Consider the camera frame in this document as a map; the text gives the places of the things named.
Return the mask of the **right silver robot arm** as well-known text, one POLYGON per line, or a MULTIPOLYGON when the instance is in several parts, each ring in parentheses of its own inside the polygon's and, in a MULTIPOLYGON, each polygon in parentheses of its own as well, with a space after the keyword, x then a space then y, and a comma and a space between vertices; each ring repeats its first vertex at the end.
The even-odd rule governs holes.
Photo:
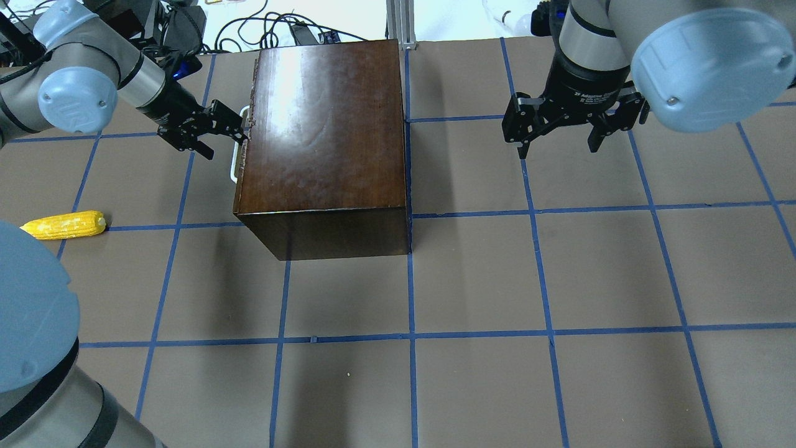
POLYGON ((584 124, 597 152, 648 114, 713 131, 794 87, 793 1, 540 1, 519 23, 555 47, 543 92, 513 93, 501 120, 521 159, 535 139, 584 124))

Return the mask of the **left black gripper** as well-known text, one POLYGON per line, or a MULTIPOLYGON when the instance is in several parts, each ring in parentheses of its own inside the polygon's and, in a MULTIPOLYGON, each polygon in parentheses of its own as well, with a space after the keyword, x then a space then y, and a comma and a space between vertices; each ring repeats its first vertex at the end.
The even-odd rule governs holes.
POLYGON ((223 135, 242 144, 248 136, 244 132, 245 120, 219 100, 212 100, 203 108, 195 96, 176 80, 167 80, 161 91, 146 105, 136 107, 159 125, 157 135, 178 151, 193 151, 211 161, 213 148, 199 140, 204 135, 223 135), (190 131, 177 129, 190 125, 190 131))

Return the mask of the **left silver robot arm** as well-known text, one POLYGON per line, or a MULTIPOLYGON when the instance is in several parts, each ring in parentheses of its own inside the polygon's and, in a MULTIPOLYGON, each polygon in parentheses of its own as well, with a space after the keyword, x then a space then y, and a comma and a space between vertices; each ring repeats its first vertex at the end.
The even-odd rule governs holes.
MULTIPOLYGON (((200 136, 244 142, 242 117, 207 107, 174 69, 148 58, 82 3, 57 1, 32 36, 44 48, 2 79, 2 144, 50 128, 94 135, 122 99, 180 151, 212 159, 200 136)), ((2 446, 162 447, 77 364, 80 305, 63 264, 39 235, 2 222, 2 446)))

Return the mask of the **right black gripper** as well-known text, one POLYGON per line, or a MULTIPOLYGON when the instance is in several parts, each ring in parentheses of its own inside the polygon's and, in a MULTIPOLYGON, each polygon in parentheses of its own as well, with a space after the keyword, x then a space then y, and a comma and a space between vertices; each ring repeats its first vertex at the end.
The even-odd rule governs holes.
POLYGON ((597 153, 606 136, 645 124, 649 102, 634 87, 625 87, 628 65, 608 71, 585 68, 566 56, 555 56, 541 97, 526 93, 510 96, 501 120, 506 144, 513 144, 525 161, 530 142, 545 135, 550 126, 574 126, 589 122, 588 148, 597 153), (606 113, 615 102, 614 113, 606 113))

